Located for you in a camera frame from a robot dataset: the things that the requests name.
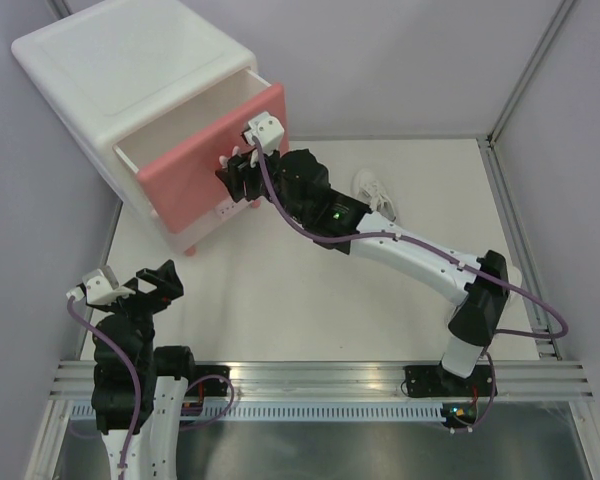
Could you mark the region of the dark pink drawer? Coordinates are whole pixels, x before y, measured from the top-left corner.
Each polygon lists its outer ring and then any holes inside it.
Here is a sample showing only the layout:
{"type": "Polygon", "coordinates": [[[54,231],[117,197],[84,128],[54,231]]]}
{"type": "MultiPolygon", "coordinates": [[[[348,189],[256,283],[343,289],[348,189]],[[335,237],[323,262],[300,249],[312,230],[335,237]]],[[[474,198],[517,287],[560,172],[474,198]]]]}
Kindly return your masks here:
{"type": "Polygon", "coordinates": [[[243,132],[263,112],[286,122],[284,87],[241,70],[119,141],[114,152],[149,211],[179,235],[229,197],[215,175],[219,158],[235,146],[249,149],[243,132]]]}

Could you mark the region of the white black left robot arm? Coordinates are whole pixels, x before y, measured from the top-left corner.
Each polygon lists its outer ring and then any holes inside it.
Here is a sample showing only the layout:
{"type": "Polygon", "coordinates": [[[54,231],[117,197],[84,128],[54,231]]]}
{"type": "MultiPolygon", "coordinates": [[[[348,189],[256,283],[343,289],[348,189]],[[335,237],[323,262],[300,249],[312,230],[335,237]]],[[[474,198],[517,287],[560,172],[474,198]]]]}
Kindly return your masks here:
{"type": "Polygon", "coordinates": [[[174,479],[180,409],[198,384],[191,349],[157,347],[154,316],[182,297],[173,261],[119,283],[105,266],[85,278],[86,303],[104,313],[93,335],[91,406],[114,479],[174,479]]]}

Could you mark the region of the pink bunny drawer knob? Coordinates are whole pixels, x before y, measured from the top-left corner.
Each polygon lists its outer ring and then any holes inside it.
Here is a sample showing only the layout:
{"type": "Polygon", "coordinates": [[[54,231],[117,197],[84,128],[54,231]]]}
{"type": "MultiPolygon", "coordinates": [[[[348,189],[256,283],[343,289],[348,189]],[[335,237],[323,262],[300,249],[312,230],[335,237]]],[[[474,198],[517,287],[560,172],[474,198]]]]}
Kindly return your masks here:
{"type": "Polygon", "coordinates": [[[236,156],[238,154],[240,154],[240,147],[239,146],[234,146],[233,149],[232,149],[232,151],[231,151],[231,153],[229,155],[221,155],[219,157],[219,163],[220,163],[221,167],[222,168],[226,168],[227,164],[228,164],[228,161],[232,157],[234,157],[234,156],[236,156]]]}

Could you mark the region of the light pink drawer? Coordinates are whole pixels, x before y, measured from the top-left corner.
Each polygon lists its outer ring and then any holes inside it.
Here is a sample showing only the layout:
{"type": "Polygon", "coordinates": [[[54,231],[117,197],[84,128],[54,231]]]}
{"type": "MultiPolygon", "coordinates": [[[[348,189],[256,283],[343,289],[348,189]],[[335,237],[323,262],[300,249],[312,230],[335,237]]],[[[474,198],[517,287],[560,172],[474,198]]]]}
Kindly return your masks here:
{"type": "MultiPolygon", "coordinates": [[[[247,206],[243,209],[248,208],[258,208],[260,206],[260,200],[247,201],[241,200],[247,203],[247,206]]],[[[216,206],[209,210],[207,213],[199,217],[195,220],[191,225],[182,230],[180,233],[174,234],[170,233],[164,224],[164,222],[160,219],[159,215],[155,210],[150,212],[150,218],[154,221],[155,225],[158,227],[159,232],[162,237],[169,245],[169,247],[176,253],[184,254],[184,251],[189,247],[195,245],[202,240],[204,237],[212,233],[214,230],[218,229],[221,225],[226,223],[226,221],[221,221],[218,215],[215,213],[216,206]]]]}

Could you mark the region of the white plastic cabinet body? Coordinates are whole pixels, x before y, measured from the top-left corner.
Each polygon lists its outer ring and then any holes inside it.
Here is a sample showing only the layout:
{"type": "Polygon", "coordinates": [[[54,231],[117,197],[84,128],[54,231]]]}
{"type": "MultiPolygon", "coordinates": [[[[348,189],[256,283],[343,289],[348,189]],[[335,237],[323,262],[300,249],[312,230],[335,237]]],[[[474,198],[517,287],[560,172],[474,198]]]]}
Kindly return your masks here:
{"type": "Polygon", "coordinates": [[[261,77],[248,48],[178,1],[103,1],[11,50],[108,185],[161,237],[115,145],[241,70],[261,77]]]}

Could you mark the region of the white sneaker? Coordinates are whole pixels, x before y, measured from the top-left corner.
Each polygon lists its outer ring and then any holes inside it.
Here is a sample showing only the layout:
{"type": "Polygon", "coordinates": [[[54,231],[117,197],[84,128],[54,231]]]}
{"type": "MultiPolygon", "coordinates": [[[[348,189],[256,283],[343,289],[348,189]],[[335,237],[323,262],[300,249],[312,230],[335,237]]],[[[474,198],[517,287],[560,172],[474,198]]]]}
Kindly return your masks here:
{"type": "MultiPolygon", "coordinates": [[[[523,275],[521,270],[514,266],[511,265],[508,267],[508,282],[510,284],[512,284],[513,286],[516,287],[521,287],[522,286],[522,280],[523,280],[523,275]]],[[[509,296],[508,299],[504,305],[504,309],[503,309],[503,315],[506,316],[507,312],[513,308],[515,305],[519,304],[522,302],[522,296],[515,292],[515,291],[511,291],[509,290],[509,296]]],[[[447,318],[445,319],[445,325],[448,326],[449,323],[451,322],[453,316],[457,313],[457,311],[459,310],[458,307],[456,307],[453,311],[451,311],[449,313],[449,315],[447,316],[447,318]]]]}

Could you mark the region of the pink lower drawer knob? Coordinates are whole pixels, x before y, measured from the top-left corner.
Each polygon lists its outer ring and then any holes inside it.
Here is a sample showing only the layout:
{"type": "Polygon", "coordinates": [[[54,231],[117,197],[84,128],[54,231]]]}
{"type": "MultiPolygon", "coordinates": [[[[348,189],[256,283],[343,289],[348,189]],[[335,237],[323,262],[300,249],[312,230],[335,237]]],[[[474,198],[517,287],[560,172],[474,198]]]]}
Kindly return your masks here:
{"type": "Polygon", "coordinates": [[[215,213],[221,221],[226,221],[242,211],[246,206],[247,203],[244,201],[234,202],[231,198],[227,198],[216,206],[215,213]]]}

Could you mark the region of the aluminium side floor rail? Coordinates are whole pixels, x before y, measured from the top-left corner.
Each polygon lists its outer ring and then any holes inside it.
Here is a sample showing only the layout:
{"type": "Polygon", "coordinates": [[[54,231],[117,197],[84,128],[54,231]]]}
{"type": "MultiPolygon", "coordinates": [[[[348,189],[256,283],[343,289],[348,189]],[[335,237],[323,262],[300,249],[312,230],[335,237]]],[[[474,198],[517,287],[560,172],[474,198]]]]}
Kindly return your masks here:
{"type": "MultiPolygon", "coordinates": [[[[478,137],[477,145],[494,195],[507,245],[513,257],[513,263],[521,270],[522,286],[540,300],[545,301],[543,287],[523,231],[521,218],[515,207],[504,170],[494,146],[486,136],[478,137]]],[[[534,333],[555,335],[559,331],[560,325],[544,309],[528,299],[521,298],[521,301],[524,303],[534,333]]]]}

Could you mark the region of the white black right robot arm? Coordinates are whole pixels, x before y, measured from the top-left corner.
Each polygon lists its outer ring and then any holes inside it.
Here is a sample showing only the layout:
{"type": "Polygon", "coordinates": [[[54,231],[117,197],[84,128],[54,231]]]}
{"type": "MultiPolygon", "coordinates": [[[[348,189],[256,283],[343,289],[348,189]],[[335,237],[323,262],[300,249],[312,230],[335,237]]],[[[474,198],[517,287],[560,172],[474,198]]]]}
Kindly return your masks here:
{"type": "Polygon", "coordinates": [[[449,395],[471,385],[509,300],[507,262],[501,254],[454,253],[428,243],[333,189],[328,169],[307,149],[264,156],[256,150],[235,151],[221,159],[215,175],[232,200],[266,199],[317,245],[386,265],[442,295],[454,310],[436,381],[449,395]]]}

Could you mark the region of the aluminium corner frame post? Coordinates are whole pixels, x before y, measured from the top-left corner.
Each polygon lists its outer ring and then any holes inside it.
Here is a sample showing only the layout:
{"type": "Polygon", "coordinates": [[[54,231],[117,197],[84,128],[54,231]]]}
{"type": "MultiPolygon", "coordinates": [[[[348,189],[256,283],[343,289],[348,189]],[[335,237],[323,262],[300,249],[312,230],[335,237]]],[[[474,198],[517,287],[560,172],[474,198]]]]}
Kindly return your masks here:
{"type": "Polygon", "coordinates": [[[529,89],[534,78],[547,59],[551,49],[557,42],[562,30],[570,19],[574,9],[579,5],[578,0],[561,0],[552,14],[532,54],[518,77],[492,129],[486,135],[486,142],[491,149],[495,148],[514,115],[518,105],[529,89]]]}

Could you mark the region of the white sneaker sideways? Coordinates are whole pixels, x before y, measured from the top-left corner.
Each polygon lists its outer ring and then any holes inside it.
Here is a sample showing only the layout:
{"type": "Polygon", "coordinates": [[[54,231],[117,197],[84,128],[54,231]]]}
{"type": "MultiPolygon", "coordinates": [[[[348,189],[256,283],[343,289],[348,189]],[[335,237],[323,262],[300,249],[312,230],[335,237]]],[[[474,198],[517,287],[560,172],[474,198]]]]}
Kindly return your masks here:
{"type": "Polygon", "coordinates": [[[359,170],[352,181],[353,196],[366,203],[372,211],[379,212],[389,221],[397,220],[397,212],[388,190],[370,170],[359,170]]]}

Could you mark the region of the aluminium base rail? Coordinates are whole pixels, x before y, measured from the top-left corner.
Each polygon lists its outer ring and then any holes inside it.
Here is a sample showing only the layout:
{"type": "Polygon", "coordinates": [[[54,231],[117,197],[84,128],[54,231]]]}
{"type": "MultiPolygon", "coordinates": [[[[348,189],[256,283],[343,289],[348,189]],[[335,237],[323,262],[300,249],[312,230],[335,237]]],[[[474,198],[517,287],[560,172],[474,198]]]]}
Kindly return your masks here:
{"type": "MultiPolygon", "coordinates": [[[[589,401],[593,390],[574,361],[496,361],[499,401],[589,401]]],[[[402,396],[400,362],[230,362],[244,400],[377,400],[402,396]]]]}

